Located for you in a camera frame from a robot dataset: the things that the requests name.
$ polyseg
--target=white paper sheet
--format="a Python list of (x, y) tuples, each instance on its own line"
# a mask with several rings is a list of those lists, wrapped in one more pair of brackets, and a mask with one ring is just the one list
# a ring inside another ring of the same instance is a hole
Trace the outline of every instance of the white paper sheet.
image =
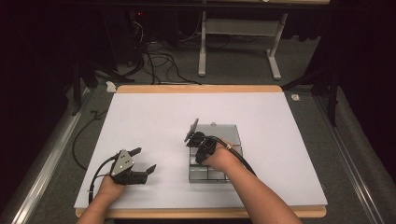
[(133, 157), (133, 170), (157, 168), (146, 185), (128, 186), (112, 208), (243, 207), (231, 184), (189, 182), (184, 138), (196, 118), (200, 124), (236, 124), (245, 159), (288, 205), (327, 204), (283, 92), (116, 93), (75, 207), (88, 206), (87, 190), (103, 161), (136, 147), (142, 152)]

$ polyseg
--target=person's left arm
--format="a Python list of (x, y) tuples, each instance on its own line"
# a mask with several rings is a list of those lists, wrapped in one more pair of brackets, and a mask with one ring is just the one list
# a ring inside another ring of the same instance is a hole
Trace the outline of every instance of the person's left arm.
[(103, 224), (108, 208), (121, 196), (124, 190), (125, 186), (114, 183), (109, 175), (105, 175), (98, 193), (78, 219), (77, 224)]

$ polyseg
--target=right hand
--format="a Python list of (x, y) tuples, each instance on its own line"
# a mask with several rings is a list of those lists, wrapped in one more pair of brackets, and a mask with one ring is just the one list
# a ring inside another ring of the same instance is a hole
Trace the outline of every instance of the right hand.
[(226, 173), (228, 168), (242, 165), (242, 163), (222, 144), (216, 143), (215, 153), (204, 160), (203, 165), (208, 165), (216, 171)]

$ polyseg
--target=person's right arm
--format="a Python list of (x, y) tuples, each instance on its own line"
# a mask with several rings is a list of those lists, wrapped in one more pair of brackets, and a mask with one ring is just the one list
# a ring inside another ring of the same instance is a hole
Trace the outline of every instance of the person's right arm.
[(253, 223), (302, 223), (276, 193), (221, 144), (204, 164), (228, 176)]

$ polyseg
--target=forearm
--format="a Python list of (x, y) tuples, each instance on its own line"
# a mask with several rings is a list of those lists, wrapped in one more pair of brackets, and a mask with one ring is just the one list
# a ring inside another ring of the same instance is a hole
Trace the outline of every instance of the forearm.
[(230, 167), (225, 173), (253, 223), (301, 223), (289, 206), (242, 164)]
[(84, 211), (78, 219), (77, 224), (90, 223), (103, 224), (106, 218), (107, 209), (110, 207), (111, 202), (101, 197), (95, 197), (90, 206)]

